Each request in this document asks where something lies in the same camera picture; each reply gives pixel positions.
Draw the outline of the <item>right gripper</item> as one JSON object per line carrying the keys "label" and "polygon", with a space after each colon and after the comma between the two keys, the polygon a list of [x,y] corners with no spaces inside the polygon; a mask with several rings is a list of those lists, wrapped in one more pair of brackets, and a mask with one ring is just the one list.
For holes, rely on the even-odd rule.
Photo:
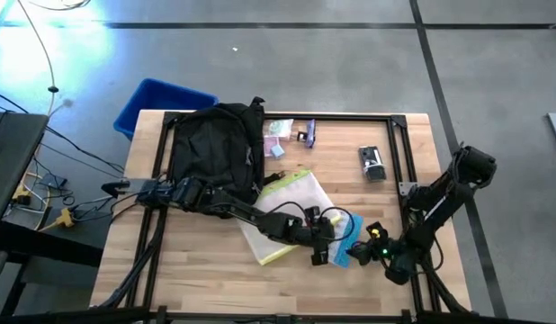
{"label": "right gripper", "polygon": [[385,270],[389,270],[389,262],[398,250],[398,241],[393,238],[388,238],[386,240],[381,238],[370,238],[367,242],[367,246],[353,245],[345,252],[350,257],[355,258],[360,266],[379,262]]}

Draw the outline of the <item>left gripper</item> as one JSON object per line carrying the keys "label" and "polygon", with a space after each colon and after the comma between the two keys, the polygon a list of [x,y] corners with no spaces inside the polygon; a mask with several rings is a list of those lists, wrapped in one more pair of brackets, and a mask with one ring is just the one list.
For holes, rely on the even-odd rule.
{"label": "left gripper", "polygon": [[298,244],[313,248],[311,263],[314,266],[328,263],[328,245],[334,238],[334,226],[326,217],[317,217],[309,226],[298,230]]}

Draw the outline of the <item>white mesh pouch blue trim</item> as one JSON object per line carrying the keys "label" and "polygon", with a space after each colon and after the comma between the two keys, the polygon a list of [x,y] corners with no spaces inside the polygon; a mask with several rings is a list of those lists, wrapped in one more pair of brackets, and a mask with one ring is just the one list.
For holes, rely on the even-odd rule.
{"label": "white mesh pouch blue trim", "polygon": [[331,219],[335,238],[338,239],[328,245],[328,262],[334,266],[347,268],[351,257],[346,251],[359,239],[363,217],[356,213],[352,213],[349,217],[344,211],[329,211],[327,216]]}

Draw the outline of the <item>white mesh pouch yellow trim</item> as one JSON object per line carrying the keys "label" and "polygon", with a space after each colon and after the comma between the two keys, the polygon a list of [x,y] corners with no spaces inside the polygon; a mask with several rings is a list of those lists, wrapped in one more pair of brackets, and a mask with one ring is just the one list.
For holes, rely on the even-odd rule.
{"label": "white mesh pouch yellow trim", "polygon": [[[334,206],[317,178],[309,170],[301,170],[287,175],[281,180],[265,186],[255,203],[255,207],[263,212],[269,212],[285,202],[295,202],[304,208],[318,206],[321,211]],[[261,234],[255,226],[241,220],[237,221],[237,225],[240,227],[256,261],[261,266],[285,256],[296,248],[296,246],[284,245],[270,240]]]}

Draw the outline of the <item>green packet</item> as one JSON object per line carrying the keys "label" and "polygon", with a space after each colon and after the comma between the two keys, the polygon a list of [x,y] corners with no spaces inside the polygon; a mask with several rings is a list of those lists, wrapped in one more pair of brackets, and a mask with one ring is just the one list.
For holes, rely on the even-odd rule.
{"label": "green packet", "polygon": [[291,127],[294,119],[282,119],[271,121],[267,128],[267,135],[277,137],[281,140],[289,140],[291,138]]}

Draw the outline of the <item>black backpack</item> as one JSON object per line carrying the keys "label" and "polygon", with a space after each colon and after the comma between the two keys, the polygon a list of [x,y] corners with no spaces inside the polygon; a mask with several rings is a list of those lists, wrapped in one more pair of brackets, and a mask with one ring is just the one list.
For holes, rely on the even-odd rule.
{"label": "black backpack", "polygon": [[265,185],[284,177],[265,174],[264,102],[256,96],[249,104],[217,103],[175,121],[173,187],[194,179],[253,204]]}

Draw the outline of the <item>long black crossbar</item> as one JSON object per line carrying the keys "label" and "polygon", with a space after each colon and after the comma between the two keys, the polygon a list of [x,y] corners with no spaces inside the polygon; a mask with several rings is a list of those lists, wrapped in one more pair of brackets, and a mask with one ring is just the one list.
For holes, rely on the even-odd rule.
{"label": "long black crossbar", "polygon": [[291,314],[225,314],[183,313],[169,311],[161,306],[156,311],[143,307],[92,308],[65,312],[47,312],[32,315],[0,316],[0,324],[135,324],[136,322],[172,324],[176,320],[209,320],[234,324],[553,324],[521,319],[501,319],[474,313],[445,313],[423,311],[413,315],[403,310],[399,315],[291,315]]}

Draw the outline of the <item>black clamp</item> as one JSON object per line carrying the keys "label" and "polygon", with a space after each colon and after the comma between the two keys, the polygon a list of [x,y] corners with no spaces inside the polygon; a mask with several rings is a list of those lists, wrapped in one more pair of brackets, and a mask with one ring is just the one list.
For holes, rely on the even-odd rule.
{"label": "black clamp", "polygon": [[101,185],[101,189],[109,194],[114,199],[117,199],[119,195],[126,194],[130,188],[130,182],[121,180],[119,182],[110,182]]}

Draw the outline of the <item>blue plastic bin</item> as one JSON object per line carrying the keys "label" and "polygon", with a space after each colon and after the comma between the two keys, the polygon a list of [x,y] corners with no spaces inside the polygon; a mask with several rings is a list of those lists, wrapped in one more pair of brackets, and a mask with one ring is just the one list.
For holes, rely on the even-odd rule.
{"label": "blue plastic bin", "polygon": [[219,102],[218,96],[155,78],[143,79],[113,122],[113,129],[132,141],[146,114],[197,111]]}

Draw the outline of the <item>yellow plug connector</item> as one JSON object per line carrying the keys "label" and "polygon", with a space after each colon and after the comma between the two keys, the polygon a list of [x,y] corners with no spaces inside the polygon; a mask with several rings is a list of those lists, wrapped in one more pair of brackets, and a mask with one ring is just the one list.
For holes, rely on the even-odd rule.
{"label": "yellow plug connector", "polygon": [[13,194],[13,204],[29,205],[31,203],[31,193],[23,184],[19,184]]}
{"label": "yellow plug connector", "polygon": [[55,220],[56,226],[61,226],[65,228],[71,228],[75,225],[75,220],[73,218],[73,211],[71,209],[65,208],[60,211],[60,215]]}

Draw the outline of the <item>black low bench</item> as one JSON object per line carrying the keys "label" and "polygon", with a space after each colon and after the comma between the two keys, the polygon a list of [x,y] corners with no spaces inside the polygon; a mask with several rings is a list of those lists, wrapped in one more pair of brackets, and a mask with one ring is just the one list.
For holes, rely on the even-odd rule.
{"label": "black low bench", "polygon": [[0,316],[82,311],[90,306],[110,218],[67,229],[0,220]]}

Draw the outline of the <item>black power adapter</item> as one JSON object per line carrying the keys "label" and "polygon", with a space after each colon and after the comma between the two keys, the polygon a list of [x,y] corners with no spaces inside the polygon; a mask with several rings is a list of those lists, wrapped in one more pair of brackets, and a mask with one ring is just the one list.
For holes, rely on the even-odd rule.
{"label": "black power adapter", "polygon": [[47,173],[42,177],[39,181],[40,185],[47,186],[48,188],[61,190],[65,187],[67,183],[67,179],[58,175],[53,175],[51,173]]}

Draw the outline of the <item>dark grey side table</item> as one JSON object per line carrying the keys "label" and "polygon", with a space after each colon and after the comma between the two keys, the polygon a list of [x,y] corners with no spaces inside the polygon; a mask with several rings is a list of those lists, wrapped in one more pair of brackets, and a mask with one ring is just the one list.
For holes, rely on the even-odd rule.
{"label": "dark grey side table", "polygon": [[0,112],[0,220],[48,122],[44,114]]}

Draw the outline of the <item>black aluminium table frame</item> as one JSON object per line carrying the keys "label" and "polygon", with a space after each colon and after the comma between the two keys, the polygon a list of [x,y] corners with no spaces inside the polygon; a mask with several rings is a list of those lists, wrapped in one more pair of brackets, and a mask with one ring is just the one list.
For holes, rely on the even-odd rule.
{"label": "black aluminium table frame", "polygon": [[[288,142],[285,157],[269,161],[267,171],[308,169],[336,206],[399,233],[398,183],[429,183],[441,173],[428,116],[320,113],[316,119],[316,146]],[[296,247],[259,265],[235,221],[172,210],[159,255],[126,302],[183,313],[270,315],[398,315],[442,307],[424,276],[397,285],[380,265],[314,266],[310,255]]]}

